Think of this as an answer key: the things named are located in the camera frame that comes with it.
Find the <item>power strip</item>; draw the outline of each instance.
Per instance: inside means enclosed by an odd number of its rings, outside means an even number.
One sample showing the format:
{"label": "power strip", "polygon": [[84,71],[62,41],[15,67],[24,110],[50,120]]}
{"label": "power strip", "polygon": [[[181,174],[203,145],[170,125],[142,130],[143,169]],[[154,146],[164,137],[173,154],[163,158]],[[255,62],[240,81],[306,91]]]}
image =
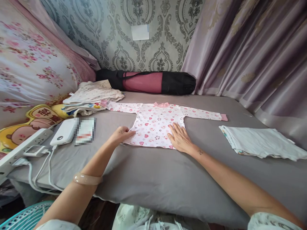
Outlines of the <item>power strip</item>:
{"label": "power strip", "polygon": [[14,164],[19,158],[24,157],[24,152],[26,152],[33,145],[41,145],[52,134],[52,130],[41,128],[31,137],[13,149],[12,152],[3,157],[0,160],[0,181],[15,168],[12,166],[12,164]]}

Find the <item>stack of clothes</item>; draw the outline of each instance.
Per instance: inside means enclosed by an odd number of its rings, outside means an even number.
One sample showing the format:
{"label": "stack of clothes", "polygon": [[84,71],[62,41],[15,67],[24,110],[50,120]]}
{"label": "stack of clothes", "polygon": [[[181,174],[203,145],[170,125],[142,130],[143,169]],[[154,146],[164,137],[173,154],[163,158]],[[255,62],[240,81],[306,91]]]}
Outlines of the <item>stack of clothes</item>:
{"label": "stack of clothes", "polygon": [[276,129],[253,129],[219,126],[231,148],[238,154],[265,158],[307,159],[307,152]]}
{"label": "stack of clothes", "polygon": [[117,102],[125,97],[121,91],[112,89],[108,80],[81,82],[78,90],[70,95],[63,101],[65,107],[62,110],[74,117],[78,113],[88,116],[105,110],[105,106],[100,103],[102,99]]}

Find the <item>black bag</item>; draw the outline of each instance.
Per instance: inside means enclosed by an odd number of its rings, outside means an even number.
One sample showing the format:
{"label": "black bag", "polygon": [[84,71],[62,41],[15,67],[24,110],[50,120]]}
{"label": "black bag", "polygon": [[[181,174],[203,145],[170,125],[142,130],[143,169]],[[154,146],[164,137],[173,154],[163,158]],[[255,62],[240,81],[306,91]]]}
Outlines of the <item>black bag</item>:
{"label": "black bag", "polygon": [[109,80],[112,88],[120,91],[168,95],[191,94],[196,85],[195,78],[188,73],[167,71],[133,73],[122,70],[101,69],[96,72],[96,81],[102,80]]}

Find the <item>gray bed sheet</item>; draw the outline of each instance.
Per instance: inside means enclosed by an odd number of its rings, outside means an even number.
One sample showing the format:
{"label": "gray bed sheet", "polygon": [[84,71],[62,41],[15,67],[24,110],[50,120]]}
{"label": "gray bed sheet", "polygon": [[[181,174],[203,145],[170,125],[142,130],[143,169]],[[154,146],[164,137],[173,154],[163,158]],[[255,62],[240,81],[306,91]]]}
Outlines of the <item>gray bed sheet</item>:
{"label": "gray bed sheet", "polygon": [[[123,103],[169,102],[227,114],[228,122],[186,117],[191,140],[265,189],[307,224],[307,160],[293,162],[238,155],[218,128],[221,125],[266,128],[241,104],[227,97],[125,93]],[[73,175],[86,165],[118,126],[132,127],[136,115],[105,110],[90,117],[97,118],[94,141],[81,146],[73,146],[73,143],[59,146],[54,154],[52,180],[61,188],[69,184]],[[33,175],[43,161],[44,157],[31,158]],[[8,177],[28,183],[28,167],[16,168]],[[50,188],[47,167],[38,182]],[[246,228],[249,221],[248,215],[200,164],[189,155],[172,149],[121,144],[110,159],[96,195],[115,203],[139,205],[229,227]]]}

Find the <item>pink floral baby clothing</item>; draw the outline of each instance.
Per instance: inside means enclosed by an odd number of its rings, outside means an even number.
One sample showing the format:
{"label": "pink floral baby clothing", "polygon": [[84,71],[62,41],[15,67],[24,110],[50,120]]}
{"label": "pink floral baby clothing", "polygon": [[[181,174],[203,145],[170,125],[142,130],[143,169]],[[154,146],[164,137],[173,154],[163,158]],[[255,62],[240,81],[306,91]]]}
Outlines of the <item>pink floral baby clothing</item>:
{"label": "pink floral baby clothing", "polygon": [[136,113],[137,118],[130,131],[136,131],[136,134],[124,141],[130,145],[141,145],[146,147],[162,147],[174,149],[167,133],[171,133],[169,125],[173,122],[185,127],[184,117],[202,118],[210,120],[225,120],[225,114],[209,112],[190,107],[179,106],[175,104],[142,104],[142,103],[116,103],[112,101],[101,100],[101,105],[108,110]]}

